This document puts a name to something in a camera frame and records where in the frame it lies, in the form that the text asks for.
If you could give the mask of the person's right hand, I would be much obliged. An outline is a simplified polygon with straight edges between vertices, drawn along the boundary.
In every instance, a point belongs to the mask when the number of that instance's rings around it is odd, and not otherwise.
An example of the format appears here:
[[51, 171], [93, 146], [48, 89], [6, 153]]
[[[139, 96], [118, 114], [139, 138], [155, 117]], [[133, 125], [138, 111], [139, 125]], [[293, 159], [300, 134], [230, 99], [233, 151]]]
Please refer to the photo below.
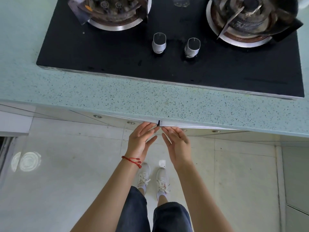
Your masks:
[[169, 136], [172, 142], [167, 146], [171, 162], [176, 171], [192, 164], [191, 144], [184, 131], [179, 127], [162, 127], [163, 133]]

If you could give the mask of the person's left hand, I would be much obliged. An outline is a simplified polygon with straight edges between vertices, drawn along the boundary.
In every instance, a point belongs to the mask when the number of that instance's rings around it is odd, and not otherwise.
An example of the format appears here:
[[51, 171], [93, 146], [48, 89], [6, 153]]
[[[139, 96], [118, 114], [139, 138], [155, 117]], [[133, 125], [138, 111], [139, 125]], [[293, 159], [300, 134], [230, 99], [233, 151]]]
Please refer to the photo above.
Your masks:
[[128, 148], [125, 157], [142, 163], [144, 162], [148, 150], [145, 150], [146, 141], [155, 136], [159, 126], [154, 123], [141, 123], [129, 136]]

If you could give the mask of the white cabinet door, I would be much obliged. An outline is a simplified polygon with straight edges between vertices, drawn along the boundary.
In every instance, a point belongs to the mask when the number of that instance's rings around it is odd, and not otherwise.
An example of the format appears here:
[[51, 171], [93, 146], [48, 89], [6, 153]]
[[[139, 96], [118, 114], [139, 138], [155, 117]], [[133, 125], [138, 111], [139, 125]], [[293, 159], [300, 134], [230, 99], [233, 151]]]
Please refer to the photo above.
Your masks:
[[139, 126], [141, 123], [143, 122], [148, 122], [148, 123], [154, 123], [156, 124], [157, 126], [160, 126], [161, 124], [161, 121], [159, 119], [154, 119], [154, 118], [140, 118], [140, 117], [125, 117], [125, 116], [118, 116], [118, 115], [115, 115], [115, 116], [112, 116], [112, 117], [115, 117], [115, 118], [121, 118], [121, 119], [124, 119], [127, 121], [133, 121], [135, 122], [135, 125], [130, 125], [130, 124], [126, 124], [126, 126], [134, 126], [133, 129], [135, 129], [137, 126]]
[[160, 127], [179, 127], [181, 129], [212, 129], [212, 130], [237, 130], [231, 128], [222, 128], [222, 127], [215, 127], [215, 126], [208, 126], [203, 124], [195, 124], [190, 122], [180, 122], [180, 121], [167, 121], [167, 120], [160, 120], [159, 121]]

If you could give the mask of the person's left forearm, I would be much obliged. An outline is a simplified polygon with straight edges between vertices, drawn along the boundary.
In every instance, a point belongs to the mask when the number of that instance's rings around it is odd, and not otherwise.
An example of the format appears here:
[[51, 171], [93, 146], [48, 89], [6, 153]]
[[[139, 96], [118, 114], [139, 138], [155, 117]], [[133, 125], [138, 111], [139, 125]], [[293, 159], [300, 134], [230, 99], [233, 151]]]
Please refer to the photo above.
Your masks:
[[115, 232], [141, 162], [122, 156], [113, 174], [70, 232]]

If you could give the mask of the person's right forearm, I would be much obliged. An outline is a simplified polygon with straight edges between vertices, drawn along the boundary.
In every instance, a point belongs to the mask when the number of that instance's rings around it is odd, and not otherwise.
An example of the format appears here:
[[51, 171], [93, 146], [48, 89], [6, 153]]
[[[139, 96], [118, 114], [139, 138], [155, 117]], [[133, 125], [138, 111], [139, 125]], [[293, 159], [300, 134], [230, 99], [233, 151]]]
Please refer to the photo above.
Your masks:
[[194, 232], [234, 232], [192, 161], [174, 161]]

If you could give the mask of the white sneaker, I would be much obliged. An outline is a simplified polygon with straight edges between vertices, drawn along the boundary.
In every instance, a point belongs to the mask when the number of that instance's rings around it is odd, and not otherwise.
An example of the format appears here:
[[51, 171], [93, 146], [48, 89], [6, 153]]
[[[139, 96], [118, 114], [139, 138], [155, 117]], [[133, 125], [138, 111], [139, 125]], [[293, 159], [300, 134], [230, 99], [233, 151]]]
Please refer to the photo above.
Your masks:
[[147, 185], [150, 181], [150, 173], [151, 169], [147, 163], [143, 163], [137, 172], [137, 188], [143, 189], [144, 193], [146, 192]]
[[165, 168], [160, 167], [156, 175], [157, 198], [169, 193], [169, 178]]

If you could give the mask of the dark denim trousers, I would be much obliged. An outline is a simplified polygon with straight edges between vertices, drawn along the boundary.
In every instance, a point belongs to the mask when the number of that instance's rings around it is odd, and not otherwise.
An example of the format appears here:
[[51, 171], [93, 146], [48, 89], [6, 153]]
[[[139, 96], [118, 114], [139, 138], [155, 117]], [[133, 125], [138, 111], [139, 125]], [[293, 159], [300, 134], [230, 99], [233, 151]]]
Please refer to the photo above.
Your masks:
[[155, 208], [151, 231], [146, 198], [131, 186], [115, 232], [192, 232], [192, 226], [185, 207], [168, 202]]

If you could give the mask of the silver hob control knob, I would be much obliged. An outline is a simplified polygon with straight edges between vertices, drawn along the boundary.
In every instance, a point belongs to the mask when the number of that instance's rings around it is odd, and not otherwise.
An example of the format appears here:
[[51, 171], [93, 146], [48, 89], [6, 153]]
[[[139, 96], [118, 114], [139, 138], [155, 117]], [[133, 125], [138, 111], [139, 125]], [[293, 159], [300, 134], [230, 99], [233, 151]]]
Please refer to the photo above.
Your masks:
[[201, 43], [198, 38], [190, 38], [188, 39], [185, 48], [184, 54], [186, 58], [194, 58], [200, 49]]
[[152, 49], [153, 52], [156, 54], [161, 54], [164, 52], [167, 43], [166, 43], [166, 35], [161, 32], [157, 32], [153, 35], [153, 41], [152, 41]]

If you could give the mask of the black glass gas hob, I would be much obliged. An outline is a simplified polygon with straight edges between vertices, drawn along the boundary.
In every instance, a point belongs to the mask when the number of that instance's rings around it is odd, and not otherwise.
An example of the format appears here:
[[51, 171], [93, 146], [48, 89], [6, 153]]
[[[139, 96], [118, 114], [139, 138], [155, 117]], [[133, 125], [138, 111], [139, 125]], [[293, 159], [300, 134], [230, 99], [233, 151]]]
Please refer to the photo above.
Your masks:
[[[297, 33], [254, 48], [230, 45], [216, 39], [208, 25], [208, 1], [190, 0], [188, 7], [176, 7], [172, 0], [152, 0], [147, 22], [123, 31], [105, 31], [80, 24], [68, 0], [58, 0], [36, 64], [45, 69], [304, 98]], [[167, 39], [161, 54], [152, 49], [157, 32]], [[184, 54], [190, 38], [201, 43], [194, 58]]]

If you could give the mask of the round gas burner with support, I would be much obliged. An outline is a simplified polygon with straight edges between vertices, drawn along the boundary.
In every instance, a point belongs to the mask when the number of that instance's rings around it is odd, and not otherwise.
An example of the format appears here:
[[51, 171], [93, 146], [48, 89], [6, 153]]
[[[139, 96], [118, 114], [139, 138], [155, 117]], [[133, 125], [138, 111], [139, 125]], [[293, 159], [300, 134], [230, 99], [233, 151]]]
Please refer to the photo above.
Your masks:
[[280, 42], [303, 26], [298, 0], [209, 0], [206, 18], [217, 39], [241, 48]]
[[148, 21], [152, 0], [68, 0], [83, 25], [105, 31], [123, 31]]

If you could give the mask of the white side cabinet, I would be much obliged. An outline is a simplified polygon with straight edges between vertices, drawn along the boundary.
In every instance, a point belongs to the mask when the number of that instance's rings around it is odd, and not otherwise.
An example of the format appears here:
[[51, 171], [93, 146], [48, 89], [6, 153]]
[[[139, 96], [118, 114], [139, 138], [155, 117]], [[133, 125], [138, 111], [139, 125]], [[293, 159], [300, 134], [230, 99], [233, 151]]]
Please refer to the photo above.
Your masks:
[[28, 135], [32, 121], [33, 117], [0, 111], [0, 136]]

